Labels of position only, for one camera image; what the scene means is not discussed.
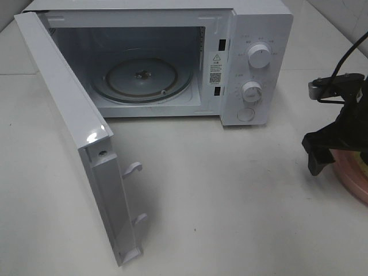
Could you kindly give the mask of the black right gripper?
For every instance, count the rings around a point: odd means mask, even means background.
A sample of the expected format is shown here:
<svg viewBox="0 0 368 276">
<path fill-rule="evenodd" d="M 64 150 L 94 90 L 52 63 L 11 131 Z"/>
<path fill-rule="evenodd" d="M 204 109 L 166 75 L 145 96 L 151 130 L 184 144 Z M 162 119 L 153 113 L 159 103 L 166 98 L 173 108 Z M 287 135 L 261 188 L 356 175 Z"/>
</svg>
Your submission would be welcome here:
<svg viewBox="0 0 368 276">
<path fill-rule="evenodd" d="M 334 143 L 328 147 L 331 127 L 307 133 L 302 146 L 308 154 L 308 169 L 317 176 L 329 164 L 335 163 L 331 150 L 357 151 L 367 161 L 367 86 L 344 99 L 344 105 L 333 124 Z"/>
</svg>

